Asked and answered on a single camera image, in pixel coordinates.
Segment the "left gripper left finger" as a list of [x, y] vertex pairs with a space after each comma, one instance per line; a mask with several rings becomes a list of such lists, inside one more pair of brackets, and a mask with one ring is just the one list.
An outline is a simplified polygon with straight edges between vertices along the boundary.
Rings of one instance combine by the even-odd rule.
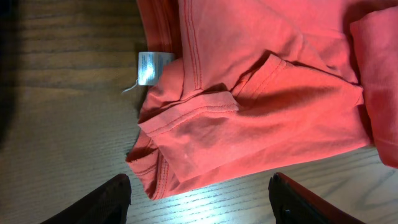
[[42, 224], [126, 224], [131, 183], [118, 174]]

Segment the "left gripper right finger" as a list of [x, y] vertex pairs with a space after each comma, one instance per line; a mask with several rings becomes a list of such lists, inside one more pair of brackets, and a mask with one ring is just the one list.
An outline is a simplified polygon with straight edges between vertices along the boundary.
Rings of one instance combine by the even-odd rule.
[[268, 190], [276, 224], [364, 224], [281, 172]]

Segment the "red soccer t-shirt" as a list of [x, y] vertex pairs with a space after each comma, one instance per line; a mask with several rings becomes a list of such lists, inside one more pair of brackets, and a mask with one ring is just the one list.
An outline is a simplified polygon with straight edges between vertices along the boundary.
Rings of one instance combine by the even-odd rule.
[[375, 145], [397, 167], [396, 1], [139, 1], [170, 52], [126, 161], [151, 200]]

